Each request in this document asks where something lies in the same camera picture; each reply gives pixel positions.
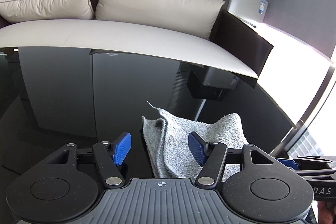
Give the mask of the person's right hand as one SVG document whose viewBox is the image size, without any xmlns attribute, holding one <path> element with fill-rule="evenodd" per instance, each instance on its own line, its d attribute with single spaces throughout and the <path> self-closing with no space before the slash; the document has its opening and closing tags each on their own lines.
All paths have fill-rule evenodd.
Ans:
<svg viewBox="0 0 336 224">
<path fill-rule="evenodd" d="M 335 207 L 329 209 L 327 202 L 318 201 L 318 224 L 333 224 L 335 218 Z"/>
</svg>

